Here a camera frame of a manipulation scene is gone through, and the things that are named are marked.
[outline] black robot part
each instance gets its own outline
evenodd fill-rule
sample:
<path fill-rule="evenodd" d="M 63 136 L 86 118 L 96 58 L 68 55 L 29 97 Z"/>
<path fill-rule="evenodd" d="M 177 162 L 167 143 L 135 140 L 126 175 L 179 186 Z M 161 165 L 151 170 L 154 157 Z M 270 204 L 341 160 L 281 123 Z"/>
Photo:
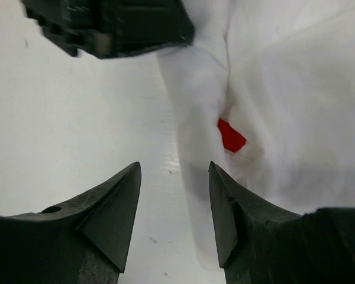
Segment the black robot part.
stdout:
<path fill-rule="evenodd" d="M 0 283 L 116 284 L 141 185 L 139 163 L 41 213 L 0 217 Z"/>
<path fill-rule="evenodd" d="M 213 163 L 209 187 L 228 284 L 355 284 L 355 208 L 300 216 L 255 195 Z"/>
<path fill-rule="evenodd" d="M 71 56 L 138 56 L 188 46 L 194 27 L 181 0 L 22 0 L 28 18 Z"/>

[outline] red block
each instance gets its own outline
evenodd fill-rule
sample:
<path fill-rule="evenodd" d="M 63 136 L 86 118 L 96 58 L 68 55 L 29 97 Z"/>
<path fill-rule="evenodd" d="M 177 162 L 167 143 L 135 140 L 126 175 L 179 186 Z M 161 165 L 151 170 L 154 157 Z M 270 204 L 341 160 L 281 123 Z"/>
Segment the red block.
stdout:
<path fill-rule="evenodd" d="M 246 144 L 246 139 L 234 130 L 230 124 L 224 120 L 218 121 L 218 128 L 222 134 L 222 142 L 224 143 L 224 148 L 235 153 Z"/>

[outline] crumpled white cloth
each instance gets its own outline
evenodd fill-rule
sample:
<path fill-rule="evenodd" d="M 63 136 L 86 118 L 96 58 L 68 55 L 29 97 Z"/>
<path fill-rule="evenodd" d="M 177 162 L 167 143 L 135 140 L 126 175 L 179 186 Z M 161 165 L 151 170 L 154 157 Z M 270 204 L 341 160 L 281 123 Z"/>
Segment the crumpled white cloth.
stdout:
<path fill-rule="evenodd" d="M 158 53 L 201 263 L 218 267 L 211 160 L 303 213 L 355 206 L 355 0 L 185 0 L 194 45 Z M 224 151 L 219 117 L 247 139 Z"/>

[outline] screw hole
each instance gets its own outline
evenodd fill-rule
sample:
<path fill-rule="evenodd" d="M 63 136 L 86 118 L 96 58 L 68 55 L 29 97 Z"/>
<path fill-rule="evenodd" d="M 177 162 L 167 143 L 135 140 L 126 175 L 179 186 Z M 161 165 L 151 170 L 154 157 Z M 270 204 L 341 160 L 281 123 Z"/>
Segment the screw hole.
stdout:
<path fill-rule="evenodd" d="M 42 211 L 41 214 L 55 213 L 60 210 L 62 210 L 62 209 L 59 206 L 51 206 L 51 207 L 46 208 L 44 211 Z"/>

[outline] white cloth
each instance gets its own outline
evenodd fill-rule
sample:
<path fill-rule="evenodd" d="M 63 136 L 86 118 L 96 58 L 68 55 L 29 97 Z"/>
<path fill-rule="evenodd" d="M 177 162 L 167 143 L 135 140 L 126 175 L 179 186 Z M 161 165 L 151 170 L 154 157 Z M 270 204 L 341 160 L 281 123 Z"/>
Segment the white cloth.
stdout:
<path fill-rule="evenodd" d="M 198 257 L 217 267 L 211 160 L 298 213 L 355 206 L 355 0 L 186 0 L 194 45 L 163 50 Z M 247 139 L 224 151 L 219 117 Z"/>

